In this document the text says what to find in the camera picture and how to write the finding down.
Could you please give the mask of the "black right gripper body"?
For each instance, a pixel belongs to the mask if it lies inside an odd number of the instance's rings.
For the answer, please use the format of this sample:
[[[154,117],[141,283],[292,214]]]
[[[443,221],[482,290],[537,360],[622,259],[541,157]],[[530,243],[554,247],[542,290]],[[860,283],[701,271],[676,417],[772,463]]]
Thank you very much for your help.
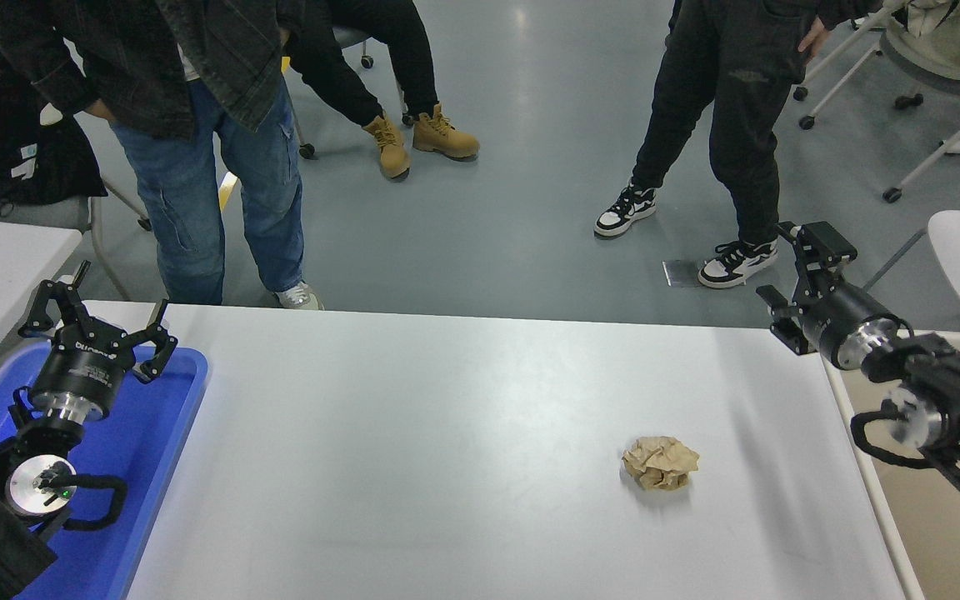
[[[891,341],[891,312],[856,285],[815,292],[799,307],[804,337],[835,368],[860,368],[873,349]]]

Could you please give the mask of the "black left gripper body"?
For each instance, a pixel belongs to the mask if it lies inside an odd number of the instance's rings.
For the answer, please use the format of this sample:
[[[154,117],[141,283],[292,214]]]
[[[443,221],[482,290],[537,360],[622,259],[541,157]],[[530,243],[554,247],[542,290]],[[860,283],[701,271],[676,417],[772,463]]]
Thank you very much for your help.
[[[123,376],[136,364],[133,349],[123,344],[126,335],[104,322],[94,322],[87,329],[79,323],[60,327],[31,386],[32,407],[49,411],[65,400],[80,398],[91,403],[94,411],[112,410]]]

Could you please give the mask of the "person's hand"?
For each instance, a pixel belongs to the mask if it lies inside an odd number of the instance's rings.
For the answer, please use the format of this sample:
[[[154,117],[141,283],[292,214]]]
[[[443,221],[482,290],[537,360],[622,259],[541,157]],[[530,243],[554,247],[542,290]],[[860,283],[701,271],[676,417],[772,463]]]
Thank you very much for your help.
[[[809,64],[822,50],[831,37],[831,31],[824,26],[823,20],[815,17],[810,29],[797,45],[797,52],[801,54],[804,63]]]

